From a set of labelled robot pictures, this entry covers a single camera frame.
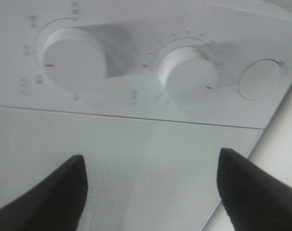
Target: control panel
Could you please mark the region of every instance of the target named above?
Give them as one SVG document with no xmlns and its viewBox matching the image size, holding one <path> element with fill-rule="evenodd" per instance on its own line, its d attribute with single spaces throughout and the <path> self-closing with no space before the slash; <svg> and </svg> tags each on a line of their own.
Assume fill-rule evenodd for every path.
<svg viewBox="0 0 292 231">
<path fill-rule="evenodd" d="M 291 83 L 263 1 L 0 1 L 2 107 L 264 129 Z"/>
</svg>

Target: white plastic surface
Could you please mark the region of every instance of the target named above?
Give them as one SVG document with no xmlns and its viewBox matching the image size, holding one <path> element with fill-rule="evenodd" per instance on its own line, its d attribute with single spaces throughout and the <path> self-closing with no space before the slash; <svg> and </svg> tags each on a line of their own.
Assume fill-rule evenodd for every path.
<svg viewBox="0 0 292 231">
<path fill-rule="evenodd" d="M 264 2 L 269 2 L 273 4 L 274 6 L 276 5 L 277 7 L 281 7 L 283 9 L 286 9 L 286 12 L 289 14 L 292 13 L 292 0 L 265 0 Z"/>
<path fill-rule="evenodd" d="M 89 32 L 65 28 L 53 32 L 39 53 L 46 77 L 73 93 L 92 90 L 106 77 L 106 58 L 100 43 Z"/>
<path fill-rule="evenodd" d="M 284 72 L 273 60 L 260 60 L 251 64 L 243 73 L 238 84 L 240 95 L 248 100 L 260 100 L 275 94 Z"/>
<path fill-rule="evenodd" d="M 167 54 L 159 67 L 159 79 L 168 95 L 179 104 L 198 103 L 216 87 L 218 73 L 208 58 L 194 47 Z"/>
<path fill-rule="evenodd" d="M 0 106 L 267 126 L 292 82 L 292 15 L 286 10 L 247 0 L 123 0 L 112 5 L 92 0 L 0 1 Z M 41 44 L 68 27 L 91 33 L 106 54 L 106 78 L 93 84 L 76 81 L 82 68 L 70 65 L 65 70 L 77 75 L 59 83 L 70 91 L 36 65 Z M 185 46 L 204 53 L 219 75 L 211 94 L 202 101 L 192 97 L 193 104 L 168 97 L 158 78 L 163 57 Z M 282 82 L 276 94 L 247 100 L 239 95 L 239 79 L 250 64 L 263 59 L 285 63 Z"/>
<path fill-rule="evenodd" d="M 89 190 L 79 231 L 200 230 L 216 207 L 221 147 L 262 130 L 0 108 L 0 206 L 74 154 Z"/>
</svg>

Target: white control knob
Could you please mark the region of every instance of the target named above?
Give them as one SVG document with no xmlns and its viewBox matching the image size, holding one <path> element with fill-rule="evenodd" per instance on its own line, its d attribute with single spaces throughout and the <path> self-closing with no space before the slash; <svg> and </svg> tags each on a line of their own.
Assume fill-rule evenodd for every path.
<svg viewBox="0 0 292 231">
<path fill-rule="evenodd" d="M 195 47 L 181 47 L 163 58 L 159 79 L 177 103 L 192 104 L 207 97 L 217 83 L 218 74 Z"/>
<path fill-rule="evenodd" d="M 78 28 L 64 28 L 49 35 L 39 54 L 47 77 L 72 92 L 91 90 L 106 76 L 106 58 L 94 36 Z"/>
</svg>

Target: round button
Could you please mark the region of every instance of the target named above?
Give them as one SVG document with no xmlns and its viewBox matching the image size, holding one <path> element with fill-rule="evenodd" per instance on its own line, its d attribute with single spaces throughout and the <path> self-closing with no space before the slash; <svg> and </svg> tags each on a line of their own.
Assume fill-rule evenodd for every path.
<svg viewBox="0 0 292 231">
<path fill-rule="evenodd" d="M 163 58 L 159 79 L 176 102 L 193 104 L 205 99 L 213 90 L 218 74 L 203 53 L 194 47 L 181 47 Z"/>
<path fill-rule="evenodd" d="M 92 34 L 78 28 L 50 34 L 39 61 L 55 85 L 72 92 L 91 90 L 96 81 L 106 76 L 102 46 Z"/>
<path fill-rule="evenodd" d="M 274 92 L 282 80 L 281 65 L 270 59 L 251 64 L 242 74 L 238 91 L 247 100 L 259 100 Z"/>
</svg>

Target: large dial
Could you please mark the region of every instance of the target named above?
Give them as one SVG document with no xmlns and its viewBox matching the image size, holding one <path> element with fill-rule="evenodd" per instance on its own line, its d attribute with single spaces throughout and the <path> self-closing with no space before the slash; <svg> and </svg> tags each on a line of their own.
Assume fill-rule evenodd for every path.
<svg viewBox="0 0 292 231">
<path fill-rule="evenodd" d="M 215 87 L 218 74 L 205 54 L 195 47 L 181 47 L 168 53 L 159 67 L 159 79 L 176 102 L 200 102 Z"/>
<path fill-rule="evenodd" d="M 39 53 L 46 76 L 58 87 L 81 92 L 106 76 L 106 58 L 95 37 L 78 28 L 50 34 Z"/>
</svg>

